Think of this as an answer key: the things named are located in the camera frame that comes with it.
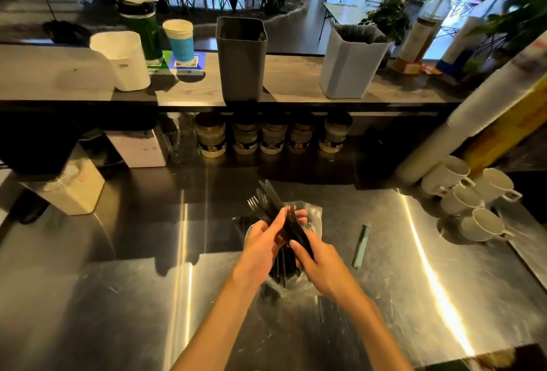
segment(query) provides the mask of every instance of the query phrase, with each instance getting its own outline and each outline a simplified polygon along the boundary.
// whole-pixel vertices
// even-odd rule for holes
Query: hand
[[[304,267],[313,285],[322,295],[332,299],[344,309],[346,301],[356,295],[364,295],[344,261],[333,245],[323,243],[313,232],[307,231],[313,251],[312,260],[306,249],[294,240],[289,243],[297,255],[297,264]]]
[[[281,209],[270,227],[262,220],[253,225],[232,273],[236,281],[256,290],[266,280],[277,252],[285,244],[278,233],[283,228],[288,209]],[[295,214],[300,224],[306,224],[307,210],[297,210]]]

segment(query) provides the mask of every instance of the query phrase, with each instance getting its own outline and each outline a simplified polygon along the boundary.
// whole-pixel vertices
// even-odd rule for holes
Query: person's right hand
[[[344,261],[338,255],[333,245],[323,243],[313,232],[307,231],[313,251],[312,260],[306,249],[294,240],[289,245],[297,255],[297,263],[304,267],[313,285],[322,295],[332,299],[344,308],[345,301],[356,295],[363,294]]]

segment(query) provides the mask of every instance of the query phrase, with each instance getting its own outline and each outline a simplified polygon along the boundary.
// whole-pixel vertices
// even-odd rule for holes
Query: person's left hand
[[[287,218],[287,209],[288,207],[281,209],[270,227],[263,220],[252,226],[233,272],[234,278],[240,283],[258,289],[268,277],[277,252],[285,244],[278,233]],[[306,224],[307,210],[297,210],[296,216],[300,224]]]

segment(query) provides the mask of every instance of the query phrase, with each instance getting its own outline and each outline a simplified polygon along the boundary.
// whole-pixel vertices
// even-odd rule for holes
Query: qr code
[[[174,62],[175,67],[197,67],[197,56],[189,62]]]

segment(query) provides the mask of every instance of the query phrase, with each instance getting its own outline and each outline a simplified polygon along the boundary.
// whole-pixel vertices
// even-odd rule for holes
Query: forearm
[[[374,371],[413,371],[372,300],[353,291],[341,306],[357,326]]]
[[[222,371],[255,292],[232,273],[171,371]]]

